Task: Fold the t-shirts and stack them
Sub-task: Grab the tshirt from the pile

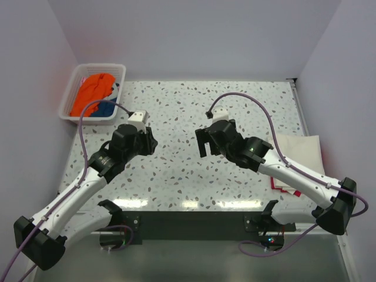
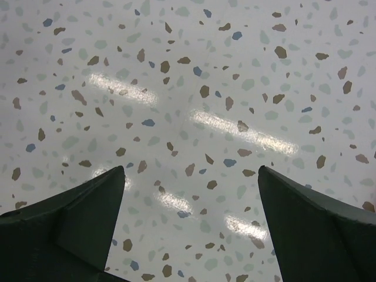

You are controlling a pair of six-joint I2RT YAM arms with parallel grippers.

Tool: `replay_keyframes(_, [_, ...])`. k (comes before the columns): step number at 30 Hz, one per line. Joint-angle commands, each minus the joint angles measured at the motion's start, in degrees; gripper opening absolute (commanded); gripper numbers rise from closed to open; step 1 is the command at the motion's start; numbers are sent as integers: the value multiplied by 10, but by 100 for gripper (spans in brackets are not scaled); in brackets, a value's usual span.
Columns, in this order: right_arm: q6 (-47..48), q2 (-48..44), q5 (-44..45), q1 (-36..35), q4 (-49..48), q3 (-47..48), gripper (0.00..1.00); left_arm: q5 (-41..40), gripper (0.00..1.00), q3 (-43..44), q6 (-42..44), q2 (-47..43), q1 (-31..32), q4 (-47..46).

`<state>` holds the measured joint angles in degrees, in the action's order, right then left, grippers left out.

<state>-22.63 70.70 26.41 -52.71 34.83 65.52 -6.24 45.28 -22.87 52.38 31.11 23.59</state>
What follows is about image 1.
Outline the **orange t shirt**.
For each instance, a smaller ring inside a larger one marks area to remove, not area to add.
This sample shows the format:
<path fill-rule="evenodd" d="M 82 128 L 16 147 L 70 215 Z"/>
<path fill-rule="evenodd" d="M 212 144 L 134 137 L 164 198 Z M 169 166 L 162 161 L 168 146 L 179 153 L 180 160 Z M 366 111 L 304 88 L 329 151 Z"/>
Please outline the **orange t shirt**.
<path fill-rule="evenodd" d="M 88 103 L 110 96 L 115 82 L 115 77 L 109 73 L 97 73 L 86 78 L 78 90 L 70 116 L 80 116 Z"/>

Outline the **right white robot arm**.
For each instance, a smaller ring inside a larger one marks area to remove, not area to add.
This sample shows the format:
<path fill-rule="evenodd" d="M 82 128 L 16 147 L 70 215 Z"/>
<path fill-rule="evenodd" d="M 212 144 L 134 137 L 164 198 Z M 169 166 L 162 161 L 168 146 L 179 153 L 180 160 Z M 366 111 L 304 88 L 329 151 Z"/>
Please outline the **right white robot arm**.
<path fill-rule="evenodd" d="M 206 157 L 208 144 L 212 155 L 223 155 L 240 168 L 281 180 L 316 205 L 273 200 L 271 209 L 261 217 L 265 229 L 274 231 L 282 224 L 315 223 L 329 233 L 345 233 L 356 205 L 357 184 L 353 179 L 331 178 L 291 159 L 284 162 L 272 144 L 254 136 L 244 138 L 236 130 L 234 120 L 217 121 L 197 129 L 195 134 L 201 157 Z"/>

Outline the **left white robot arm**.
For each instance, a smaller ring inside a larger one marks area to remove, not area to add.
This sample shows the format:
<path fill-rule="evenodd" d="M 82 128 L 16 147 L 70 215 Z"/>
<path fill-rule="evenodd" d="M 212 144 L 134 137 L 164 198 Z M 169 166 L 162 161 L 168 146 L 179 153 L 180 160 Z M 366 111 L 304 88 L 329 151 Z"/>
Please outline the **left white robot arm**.
<path fill-rule="evenodd" d="M 65 252 L 62 230 L 69 220 L 134 157 L 154 154 L 157 144 L 150 127 L 120 125 L 64 192 L 30 219 L 21 216 L 14 223 L 16 247 L 41 270 L 53 267 Z"/>

